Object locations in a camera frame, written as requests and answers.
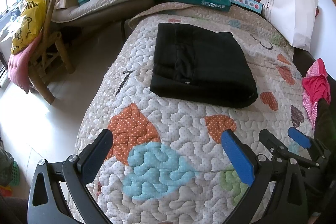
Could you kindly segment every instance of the green plastic basket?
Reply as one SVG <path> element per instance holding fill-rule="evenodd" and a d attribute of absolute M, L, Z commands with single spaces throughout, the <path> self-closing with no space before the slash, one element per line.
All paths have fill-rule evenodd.
<path fill-rule="evenodd" d="M 20 183 L 20 170 L 19 166 L 17 165 L 16 161 L 13 163 L 12 169 L 12 180 L 10 182 L 10 186 L 18 186 Z"/>

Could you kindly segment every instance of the chair backrest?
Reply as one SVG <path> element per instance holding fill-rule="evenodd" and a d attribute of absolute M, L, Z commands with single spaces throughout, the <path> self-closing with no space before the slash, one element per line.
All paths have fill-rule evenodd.
<path fill-rule="evenodd" d="M 55 3 L 56 3 L 56 0 L 46 0 L 47 14 L 46 14 L 45 21 L 43 24 L 43 34 L 42 34 L 41 43 L 46 43 L 46 40 L 49 37 L 51 16 L 53 15 Z"/>

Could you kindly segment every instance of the blue box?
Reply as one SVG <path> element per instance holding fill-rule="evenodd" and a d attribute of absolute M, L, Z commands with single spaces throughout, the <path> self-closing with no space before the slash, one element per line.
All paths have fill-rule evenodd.
<path fill-rule="evenodd" d="M 237 4 L 241 7 L 247 8 L 249 10 L 257 12 L 258 14 L 261 14 L 263 5 L 259 2 L 256 2 L 254 0 L 230 0 L 230 1 L 231 3 Z"/>

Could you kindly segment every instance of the yellow plastic bag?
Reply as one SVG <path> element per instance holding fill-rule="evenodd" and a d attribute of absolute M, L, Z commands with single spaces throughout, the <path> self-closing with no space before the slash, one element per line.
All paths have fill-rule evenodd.
<path fill-rule="evenodd" d="M 43 27 L 47 5 L 45 0 L 26 0 L 26 6 L 19 17 L 19 28 L 12 38 L 12 54 L 27 47 Z"/>

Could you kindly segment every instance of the white paper shopping bag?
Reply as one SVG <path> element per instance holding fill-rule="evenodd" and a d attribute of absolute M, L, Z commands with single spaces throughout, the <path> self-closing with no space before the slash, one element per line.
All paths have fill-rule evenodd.
<path fill-rule="evenodd" d="M 257 0 L 262 15 L 293 46 L 310 50 L 318 0 Z"/>

